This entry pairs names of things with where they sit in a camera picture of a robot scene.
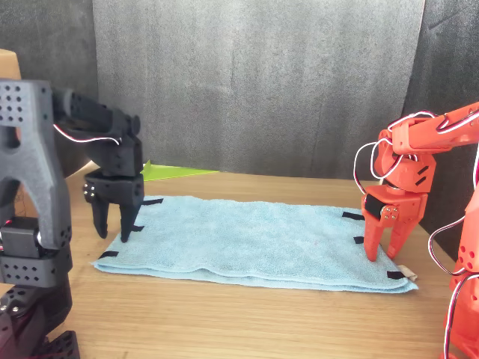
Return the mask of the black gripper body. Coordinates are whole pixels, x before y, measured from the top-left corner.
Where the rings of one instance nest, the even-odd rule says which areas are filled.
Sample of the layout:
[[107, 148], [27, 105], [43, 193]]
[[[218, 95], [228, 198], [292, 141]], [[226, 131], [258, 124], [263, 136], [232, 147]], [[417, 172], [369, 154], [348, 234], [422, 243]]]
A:
[[88, 203], [113, 203], [122, 206], [137, 206], [144, 199], [144, 177], [104, 176], [101, 172], [90, 172], [83, 186]]

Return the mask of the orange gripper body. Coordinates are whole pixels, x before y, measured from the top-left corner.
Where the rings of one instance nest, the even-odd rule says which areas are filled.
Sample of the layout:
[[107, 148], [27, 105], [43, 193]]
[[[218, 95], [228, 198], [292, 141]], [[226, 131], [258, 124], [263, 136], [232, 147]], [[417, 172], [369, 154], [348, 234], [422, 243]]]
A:
[[427, 203], [427, 193], [415, 193], [388, 185], [366, 188], [361, 200], [361, 210], [367, 220], [378, 225], [419, 222]]

